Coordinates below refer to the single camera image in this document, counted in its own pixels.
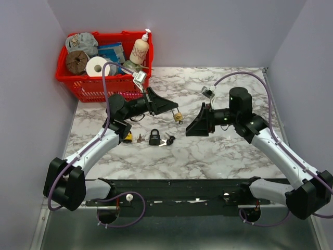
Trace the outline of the small brass padlock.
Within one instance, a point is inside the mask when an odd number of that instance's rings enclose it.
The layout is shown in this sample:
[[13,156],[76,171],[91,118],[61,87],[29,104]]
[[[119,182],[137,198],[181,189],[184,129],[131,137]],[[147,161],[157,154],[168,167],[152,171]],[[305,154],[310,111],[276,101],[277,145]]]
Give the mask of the small brass padlock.
[[175,122],[183,121],[183,115],[178,108],[173,108],[171,112]]

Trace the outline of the yellow padlock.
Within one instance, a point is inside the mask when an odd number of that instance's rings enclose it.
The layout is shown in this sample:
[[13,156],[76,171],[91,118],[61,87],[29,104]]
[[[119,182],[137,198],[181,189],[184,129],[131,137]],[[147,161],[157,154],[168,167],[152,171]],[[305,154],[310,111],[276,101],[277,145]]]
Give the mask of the yellow padlock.
[[132,141],[133,141],[133,134],[132,134],[132,132],[130,131],[130,132],[127,134],[126,138],[123,140],[123,143],[128,144],[128,143],[132,143]]

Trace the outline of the black padlock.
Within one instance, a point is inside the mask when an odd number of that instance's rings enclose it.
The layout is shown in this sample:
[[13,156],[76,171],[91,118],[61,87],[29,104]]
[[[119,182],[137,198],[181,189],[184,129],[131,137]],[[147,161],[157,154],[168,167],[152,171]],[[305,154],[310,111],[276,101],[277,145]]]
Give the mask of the black padlock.
[[158,129],[152,129],[149,135],[148,143],[150,146],[159,146],[161,142]]

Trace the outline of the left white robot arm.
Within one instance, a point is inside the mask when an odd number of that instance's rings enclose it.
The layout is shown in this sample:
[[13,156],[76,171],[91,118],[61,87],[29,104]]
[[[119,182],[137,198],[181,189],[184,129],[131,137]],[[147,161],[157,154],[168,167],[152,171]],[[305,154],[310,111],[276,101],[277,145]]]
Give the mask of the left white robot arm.
[[99,200],[109,206],[115,201],[110,181],[86,180],[92,167],[111,149],[124,141],[131,130],[128,119],[150,113],[159,115],[178,108],[178,103],[156,94],[148,87],[143,96],[126,101],[120,94],[113,94],[107,101],[107,119],[97,135],[80,150],[66,159],[56,157],[48,167],[43,194],[48,208],[51,202],[70,211],[76,210],[84,201]]

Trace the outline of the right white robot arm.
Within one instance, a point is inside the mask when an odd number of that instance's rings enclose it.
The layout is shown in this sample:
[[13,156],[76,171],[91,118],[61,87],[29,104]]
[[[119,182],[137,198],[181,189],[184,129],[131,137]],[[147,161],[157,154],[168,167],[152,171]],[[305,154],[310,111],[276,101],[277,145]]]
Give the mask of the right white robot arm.
[[263,152],[285,175],[288,184],[253,177],[241,184],[240,203],[266,199],[286,206],[299,219],[306,219],[331,199],[332,175],[328,171],[299,164],[303,160],[276,137],[267,121],[252,111],[252,96],[244,87],[229,91],[229,107],[213,109],[202,103],[201,110],[186,128],[186,136],[209,136],[216,126],[233,126],[236,133]]

